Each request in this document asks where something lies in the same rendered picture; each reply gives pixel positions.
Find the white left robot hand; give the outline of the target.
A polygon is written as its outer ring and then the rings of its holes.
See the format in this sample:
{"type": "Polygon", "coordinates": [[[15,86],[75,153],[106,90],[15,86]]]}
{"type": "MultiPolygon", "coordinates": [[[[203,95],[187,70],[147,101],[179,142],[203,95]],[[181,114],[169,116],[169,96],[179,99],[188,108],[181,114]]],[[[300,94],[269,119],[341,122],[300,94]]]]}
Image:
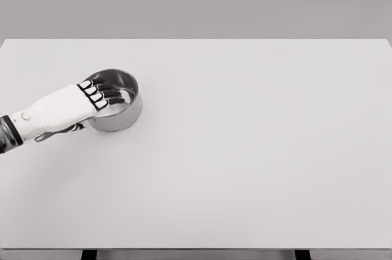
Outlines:
{"type": "Polygon", "coordinates": [[[45,110],[45,129],[58,132],[125,101],[119,89],[97,77],[66,86],[44,97],[40,103],[45,110]]]}

